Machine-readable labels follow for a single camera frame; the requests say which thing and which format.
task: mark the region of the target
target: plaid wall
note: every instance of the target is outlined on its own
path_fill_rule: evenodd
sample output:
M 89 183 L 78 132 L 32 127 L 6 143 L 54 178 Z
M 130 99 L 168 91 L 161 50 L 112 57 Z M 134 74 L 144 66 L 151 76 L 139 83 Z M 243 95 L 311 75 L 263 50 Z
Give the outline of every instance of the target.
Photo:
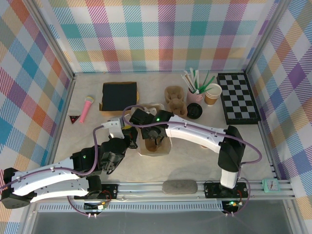
M 21 0 L 0 0 L 0 186 L 49 155 L 70 78 Z M 0 203 L 0 234 L 15 234 L 23 208 Z
M 293 0 L 251 72 L 283 178 L 312 233 L 312 0 Z
M 278 2 L 37 0 L 75 72 L 242 70 Z

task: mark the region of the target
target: pink toy microphone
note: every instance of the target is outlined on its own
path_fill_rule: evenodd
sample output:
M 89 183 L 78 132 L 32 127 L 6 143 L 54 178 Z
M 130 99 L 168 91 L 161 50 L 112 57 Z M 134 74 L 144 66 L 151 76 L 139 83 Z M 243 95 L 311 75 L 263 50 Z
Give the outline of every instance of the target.
M 94 99 L 92 97 L 90 97 L 90 96 L 86 96 L 86 98 L 84 100 L 85 100 L 85 103 L 84 103 L 84 107 L 83 107 L 82 114 L 81 114 L 81 117 L 80 117 L 80 123 L 84 122 L 84 119 L 87 116 L 87 113 L 88 113 L 88 111 L 90 109 L 90 106 L 94 102 Z

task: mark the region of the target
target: pink cup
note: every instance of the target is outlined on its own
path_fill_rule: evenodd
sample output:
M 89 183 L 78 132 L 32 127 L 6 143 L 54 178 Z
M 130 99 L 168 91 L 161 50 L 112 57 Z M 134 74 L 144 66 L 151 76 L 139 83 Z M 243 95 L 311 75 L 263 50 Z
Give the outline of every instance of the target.
M 188 104 L 197 103 L 200 105 L 204 99 L 204 95 L 205 95 L 204 93 L 203 94 L 192 94 L 190 92 L 190 90 L 188 90 L 187 96 L 186 96 L 186 101 Z
M 83 110 L 82 110 L 82 113 L 81 113 L 81 116 L 80 116 L 80 123 L 84 122 L 84 119 L 86 118 L 86 116 L 88 114 L 88 111 L 90 109 L 90 106 L 93 103 L 93 101 L 94 100 L 93 100 L 92 97 L 89 97 L 89 96 L 86 97 L 85 103 L 84 103 L 84 107 L 83 107 Z

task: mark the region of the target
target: teal clock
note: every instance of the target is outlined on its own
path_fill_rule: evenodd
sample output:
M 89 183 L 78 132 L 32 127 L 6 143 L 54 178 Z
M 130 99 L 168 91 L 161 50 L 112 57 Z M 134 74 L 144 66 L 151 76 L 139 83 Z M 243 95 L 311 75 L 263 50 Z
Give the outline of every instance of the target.
M 265 193 L 276 193 L 280 192 L 281 189 L 278 184 L 278 179 L 263 179 L 262 185 Z

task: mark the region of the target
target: gray foam block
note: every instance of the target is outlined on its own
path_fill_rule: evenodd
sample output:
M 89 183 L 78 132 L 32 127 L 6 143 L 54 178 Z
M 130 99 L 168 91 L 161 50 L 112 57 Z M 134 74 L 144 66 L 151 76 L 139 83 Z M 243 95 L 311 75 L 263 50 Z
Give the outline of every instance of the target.
M 197 192 L 197 183 L 191 179 L 167 180 L 162 184 L 165 194 L 194 194 Z

